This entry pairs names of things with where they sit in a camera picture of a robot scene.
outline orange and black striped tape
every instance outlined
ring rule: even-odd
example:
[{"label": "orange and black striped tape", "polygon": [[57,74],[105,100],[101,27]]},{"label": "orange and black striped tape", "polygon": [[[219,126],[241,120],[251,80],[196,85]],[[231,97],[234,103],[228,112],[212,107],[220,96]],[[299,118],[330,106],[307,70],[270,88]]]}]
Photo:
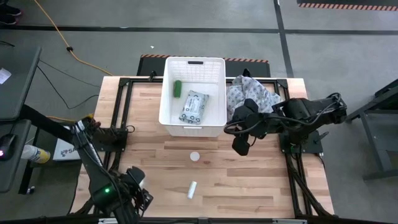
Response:
[{"label": "orange and black striped tape", "polygon": [[317,9],[357,9],[357,10],[398,11],[397,6],[367,6],[359,4],[300,3],[298,4],[298,6],[317,8]]},{"label": "orange and black striped tape", "polygon": [[[177,56],[177,55],[141,55],[142,58],[168,58],[168,57],[191,57],[191,56]],[[249,59],[249,58],[223,58],[226,61],[230,62],[261,62],[261,63],[268,63],[268,60],[261,60],[261,59]]]}]

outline gray cloth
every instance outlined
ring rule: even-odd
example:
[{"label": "gray cloth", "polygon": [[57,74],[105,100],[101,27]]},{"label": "gray cloth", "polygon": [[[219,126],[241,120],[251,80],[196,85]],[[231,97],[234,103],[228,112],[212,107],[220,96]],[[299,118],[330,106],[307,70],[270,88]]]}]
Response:
[{"label": "gray cloth", "polygon": [[188,124],[200,124],[209,95],[190,90],[179,119]]},{"label": "gray cloth", "polygon": [[235,109],[242,106],[244,100],[248,98],[257,103],[260,113],[271,113],[272,106],[280,103],[280,96],[278,94],[269,92],[257,80],[240,75],[226,89],[228,121],[232,120]]}]

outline white plastic basket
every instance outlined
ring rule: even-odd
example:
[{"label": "white plastic basket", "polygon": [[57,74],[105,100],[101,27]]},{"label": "white plastic basket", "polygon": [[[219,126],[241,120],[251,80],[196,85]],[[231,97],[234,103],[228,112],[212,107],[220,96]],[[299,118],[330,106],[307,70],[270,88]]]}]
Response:
[{"label": "white plastic basket", "polygon": [[[174,81],[182,82],[174,98]],[[190,90],[208,94],[199,125],[179,120]],[[172,136],[217,137],[226,124],[225,61],[222,58],[169,57],[164,68],[159,122]]]}]

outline wooden tabletop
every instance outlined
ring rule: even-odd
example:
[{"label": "wooden tabletop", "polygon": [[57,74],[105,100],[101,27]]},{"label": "wooden tabletop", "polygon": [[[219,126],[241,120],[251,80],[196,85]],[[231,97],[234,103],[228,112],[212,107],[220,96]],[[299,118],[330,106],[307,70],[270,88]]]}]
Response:
[{"label": "wooden tabletop", "polygon": [[[95,120],[109,127],[120,77],[104,77],[95,110]],[[287,79],[291,98],[307,97],[304,80]],[[119,171],[141,168],[144,188],[154,200],[146,217],[290,218],[294,217],[284,155],[276,134],[257,140],[247,156],[231,147],[234,136],[218,138],[172,137],[159,123],[160,83],[136,83],[132,89],[127,125],[129,135]],[[118,124],[126,93],[121,100]],[[200,153],[192,162],[190,153]],[[307,184],[326,210],[333,213],[325,171],[319,158],[303,155]],[[89,199],[89,178],[79,175],[72,212]],[[187,198],[191,181],[198,183],[192,199]],[[304,212],[301,191],[298,191]]]}]

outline concrete floor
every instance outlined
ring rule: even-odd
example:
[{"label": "concrete floor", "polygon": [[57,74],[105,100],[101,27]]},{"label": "concrete floor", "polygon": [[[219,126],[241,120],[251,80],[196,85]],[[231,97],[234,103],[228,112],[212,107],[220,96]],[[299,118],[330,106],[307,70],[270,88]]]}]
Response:
[{"label": "concrete floor", "polygon": [[[273,0],[40,2],[57,24],[65,26],[278,28]],[[15,0],[10,4],[24,10],[21,24],[49,24],[33,1]],[[286,29],[398,29],[398,12],[301,9],[293,0],[280,0],[280,6]],[[287,76],[279,34],[63,33],[80,58],[117,75],[135,75],[141,54],[170,54],[267,59],[272,77]],[[16,46],[39,45],[43,48],[42,60],[86,82],[101,84],[104,74],[76,62],[56,32],[0,30],[0,40]],[[294,77],[305,79],[309,98],[324,98],[338,91],[348,112],[398,78],[397,43],[396,35],[287,35]],[[42,63],[39,66],[71,106],[99,92],[99,88],[76,82]],[[94,112],[96,105],[92,99],[67,110],[39,71],[26,102],[43,114],[72,119]],[[397,222],[398,178],[362,180],[362,175],[376,171],[362,124],[355,121],[320,130],[330,132],[322,143],[335,213],[345,218]],[[15,187],[0,195],[0,220],[65,215],[73,200],[79,168],[37,170],[32,179],[37,186],[35,194],[16,195]]]}]

